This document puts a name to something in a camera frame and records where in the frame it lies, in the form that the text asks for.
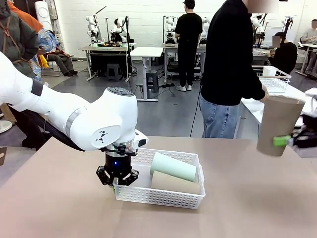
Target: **white sneaker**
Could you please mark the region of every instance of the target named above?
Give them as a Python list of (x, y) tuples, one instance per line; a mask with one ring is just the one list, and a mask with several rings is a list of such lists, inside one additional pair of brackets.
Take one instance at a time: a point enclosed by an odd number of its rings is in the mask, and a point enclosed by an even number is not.
[(181, 92), (186, 92), (186, 87), (184, 86), (184, 87), (182, 87), (182, 86), (177, 86), (176, 87), (176, 90), (178, 90), (178, 91), (181, 91)]

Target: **man in black shirt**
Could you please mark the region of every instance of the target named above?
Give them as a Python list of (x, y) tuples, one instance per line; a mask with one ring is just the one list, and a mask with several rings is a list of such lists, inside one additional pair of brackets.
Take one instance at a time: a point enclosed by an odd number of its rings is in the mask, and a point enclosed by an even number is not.
[[(200, 98), (205, 138), (233, 138), (241, 98), (265, 97), (265, 87), (252, 69), (253, 29), (247, 3), (227, 0), (209, 27)], [(235, 61), (230, 58), (233, 45), (242, 52)]]
[(178, 68), (180, 77), (180, 86), (176, 89), (181, 92), (192, 91), (195, 58), (198, 41), (203, 32), (203, 21), (200, 16), (194, 13), (195, 1), (185, 0), (186, 14), (182, 15), (175, 28), (175, 37), (179, 38), (178, 43)]
[[(283, 38), (284, 32), (277, 32), (275, 36)], [(285, 39), (284, 44), (277, 48), (275, 54), (268, 54), (269, 62), (284, 73), (290, 74), (295, 68), (297, 61), (297, 47), (292, 42)]]

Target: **blue jeans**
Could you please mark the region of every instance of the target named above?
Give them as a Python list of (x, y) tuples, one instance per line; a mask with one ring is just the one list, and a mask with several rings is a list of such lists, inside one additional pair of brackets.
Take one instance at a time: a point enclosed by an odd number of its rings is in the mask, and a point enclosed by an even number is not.
[(239, 105), (217, 105), (200, 96), (199, 108), (204, 118), (203, 138), (233, 139), (238, 123)]

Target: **black sweater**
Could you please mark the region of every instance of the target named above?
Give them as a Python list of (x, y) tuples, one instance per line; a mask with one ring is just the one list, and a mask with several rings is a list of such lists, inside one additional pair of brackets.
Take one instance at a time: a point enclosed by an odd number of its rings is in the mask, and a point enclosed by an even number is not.
[(207, 39), (201, 94), (207, 101), (238, 105), (241, 98), (260, 100), (262, 84), (252, 70), (253, 30), (241, 0), (227, 0), (214, 15)]
[(284, 73), (290, 74), (297, 61), (297, 47), (292, 42), (281, 45), (275, 52), (275, 56), (268, 58), (269, 62)]

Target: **orange clothing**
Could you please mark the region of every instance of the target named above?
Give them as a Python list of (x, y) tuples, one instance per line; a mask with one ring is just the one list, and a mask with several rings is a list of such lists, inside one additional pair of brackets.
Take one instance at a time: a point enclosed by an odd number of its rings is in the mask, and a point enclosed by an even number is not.
[(37, 19), (32, 17), (30, 14), (17, 9), (11, 2), (8, 1), (8, 5), (12, 12), (16, 13), (20, 19), (25, 21), (25, 23), (33, 28), (36, 32), (39, 32), (44, 27)]

